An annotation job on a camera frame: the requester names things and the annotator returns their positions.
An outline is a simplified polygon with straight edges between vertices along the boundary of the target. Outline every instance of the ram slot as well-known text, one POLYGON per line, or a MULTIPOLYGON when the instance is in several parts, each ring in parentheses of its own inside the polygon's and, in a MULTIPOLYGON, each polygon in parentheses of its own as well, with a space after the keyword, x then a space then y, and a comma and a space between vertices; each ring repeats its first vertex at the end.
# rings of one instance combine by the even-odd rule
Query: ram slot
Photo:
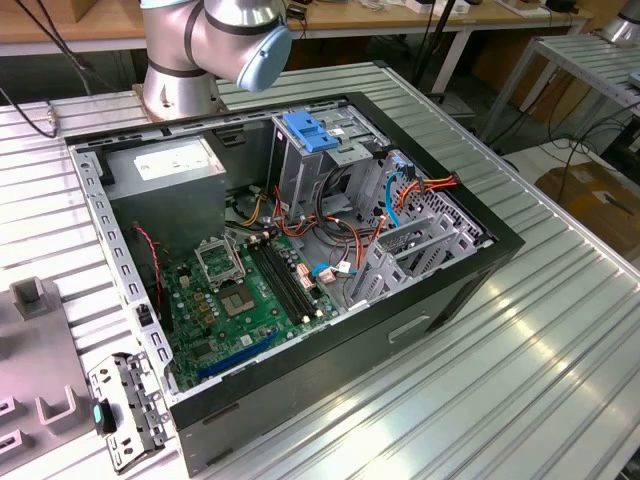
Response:
POLYGON ((276 299, 294 325, 314 313, 314 307, 302 287, 293 279, 286 265, 270 245, 252 245, 251 257, 256 262, 276 299))

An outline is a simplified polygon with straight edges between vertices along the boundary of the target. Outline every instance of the wooden table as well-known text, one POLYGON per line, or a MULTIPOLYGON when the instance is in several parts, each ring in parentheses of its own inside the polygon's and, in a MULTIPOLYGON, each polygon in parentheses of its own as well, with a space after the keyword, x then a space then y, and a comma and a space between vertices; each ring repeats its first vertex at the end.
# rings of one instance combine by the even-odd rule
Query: wooden table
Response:
MULTIPOLYGON (((554 13, 549 17, 521 17, 495 0, 471 7, 467 15, 452 16, 445 28, 457 32, 433 92, 444 92, 469 36, 475 30, 501 30, 540 27, 570 27, 578 33, 591 18, 581 10, 578 14, 554 13)), ((345 4, 314 3, 307 10, 305 38, 335 38, 373 35, 423 33, 428 15, 408 8, 392 6, 373 11, 358 1, 345 4)), ((431 30, 438 17, 434 15, 431 30)), ((291 20, 294 38, 302 36, 303 26, 291 20)), ((131 50, 146 48, 142 12, 134 0, 98 0, 77 24, 60 25, 59 31, 74 51, 131 50)), ((57 53, 55 45, 23 14, 0 14, 0 56, 57 53)))

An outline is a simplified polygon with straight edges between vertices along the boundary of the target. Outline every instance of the cardboard box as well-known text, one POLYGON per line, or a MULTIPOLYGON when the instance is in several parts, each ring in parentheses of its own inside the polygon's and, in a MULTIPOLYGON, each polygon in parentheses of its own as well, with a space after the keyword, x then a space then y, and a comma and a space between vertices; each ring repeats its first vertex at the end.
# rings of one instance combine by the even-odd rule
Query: cardboard box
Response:
MULTIPOLYGON (((555 201, 563 171, 550 170, 536 187, 555 201)), ((560 205, 627 260, 640 256, 640 198, 604 167, 595 162, 570 167, 560 205)))
MULTIPOLYGON (((42 0, 54 23, 77 23, 89 11, 97 0, 42 0)), ((45 26, 46 17, 40 10, 36 0, 23 0, 25 7, 33 13, 45 26)), ((26 14, 13 0, 0 0, 0 11, 26 14)))

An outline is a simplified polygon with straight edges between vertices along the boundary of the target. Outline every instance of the aluminum workbench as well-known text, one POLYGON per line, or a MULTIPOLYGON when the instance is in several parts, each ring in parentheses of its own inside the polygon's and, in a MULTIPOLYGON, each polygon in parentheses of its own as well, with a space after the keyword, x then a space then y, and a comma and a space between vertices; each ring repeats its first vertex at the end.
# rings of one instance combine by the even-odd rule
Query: aluminum workbench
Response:
POLYGON ((493 103, 480 136, 482 140, 488 140, 502 110, 522 77, 533 65, 536 55, 548 59, 549 65, 524 100, 521 110, 526 110, 536 101, 557 69, 563 69, 601 94, 599 100, 585 113, 585 122, 578 129, 580 133, 584 133, 590 126, 607 98, 623 108, 629 107, 629 112, 640 115, 640 88, 629 83, 629 74, 640 71, 640 44, 621 48, 593 34, 538 37, 529 42, 493 103))
MULTIPOLYGON (((283 74, 231 109, 359 90, 525 240, 443 329, 198 478, 614 478, 640 445, 640 275, 387 68, 283 74)), ((147 122, 130 93, 54 102, 64 134, 147 122)), ((44 104, 26 106, 44 118, 44 104)), ((55 279, 85 370, 136 351, 62 140, 0 109, 0 286, 55 279)), ((186 478, 175 438, 125 475, 186 478)), ((91 432, 7 480, 111 478, 91 432)))

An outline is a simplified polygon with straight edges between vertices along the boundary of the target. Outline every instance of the blue pcie slot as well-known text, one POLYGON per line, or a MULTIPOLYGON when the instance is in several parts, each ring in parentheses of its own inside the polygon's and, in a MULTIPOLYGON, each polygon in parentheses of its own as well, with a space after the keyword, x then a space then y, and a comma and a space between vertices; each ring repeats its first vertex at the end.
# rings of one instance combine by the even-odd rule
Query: blue pcie slot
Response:
POLYGON ((213 365, 201 368, 200 370, 198 370, 198 379, 202 380, 203 378, 216 375, 224 370, 227 370, 228 368, 233 367, 234 365, 244 362, 248 358, 255 357, 259 353, 264 352, 269 348, 271 340, 276 338, 279 333, 280 332, 276 330, 275 332, 260 340, 258 343, 253 344, 250 347, 245 348, 244 350, 240 350, 239 352, 236 352, 233 355, 228 356, 224 360, 220 360, 219 362, 214 363, 213 365))

